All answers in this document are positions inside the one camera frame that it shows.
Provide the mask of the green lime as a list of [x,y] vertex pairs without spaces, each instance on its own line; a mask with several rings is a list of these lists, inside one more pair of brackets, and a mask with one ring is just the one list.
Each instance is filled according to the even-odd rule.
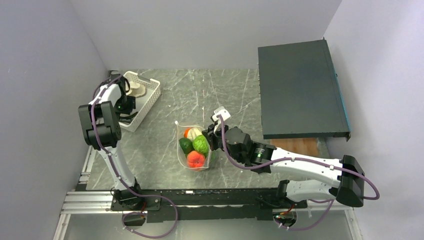
[[206,156],[209,153],[209,143],[204,135],[200,135],[192,142],[193,148],[200,154]]

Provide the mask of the clear zip top bag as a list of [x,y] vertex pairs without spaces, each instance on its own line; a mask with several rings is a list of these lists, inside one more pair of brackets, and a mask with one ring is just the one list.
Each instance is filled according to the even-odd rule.
[[211,150],[206,137],[202,135],[203,127],[181,124],[175,121],[177,138],[177,157],[186,169],[203,171],[218,159],[218,153]]

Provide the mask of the green lettuce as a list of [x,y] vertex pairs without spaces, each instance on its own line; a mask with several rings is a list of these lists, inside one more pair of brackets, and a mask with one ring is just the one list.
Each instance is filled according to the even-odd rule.
[[192,136],[193,139],[191,141],[194,141],[198,136],[202,135],[202,130],[199,127],[192,127]]

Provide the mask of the orange carrot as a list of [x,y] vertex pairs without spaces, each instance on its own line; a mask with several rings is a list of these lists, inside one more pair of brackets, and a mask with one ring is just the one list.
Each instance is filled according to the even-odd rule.
[[187,128],[187,129],[184,131],[183,136],[184,136],[185,138],[189,139],[189,140],[193,140],[192,127]]

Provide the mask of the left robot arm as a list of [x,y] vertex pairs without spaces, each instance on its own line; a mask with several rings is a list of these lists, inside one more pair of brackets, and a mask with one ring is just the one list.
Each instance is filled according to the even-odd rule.
[[121,115],[129,118],[136,108],[135,97],[127,95],[129,88],[130,83],[122,74],[112,74],[96,88],[88,104],[78,107],[78,116],[86,144],[103,157],[113,176],[113,199],[137,210],[143,205],[144,196],[120,146]]

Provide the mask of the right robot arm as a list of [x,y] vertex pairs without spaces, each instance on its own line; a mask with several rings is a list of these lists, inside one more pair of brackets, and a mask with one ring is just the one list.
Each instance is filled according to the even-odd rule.
[[289,173],[304,178],[280,181],[275,194],[280,207],[287,208],[304,200],[335,200],[353,208],[364,205],[365,172],[355,157],[311,157],[253,141],[237,127],[224,126],[224,130],[215,127],[210,125],[202,135],[211,150],[223,150],[236,167],[258,174]]

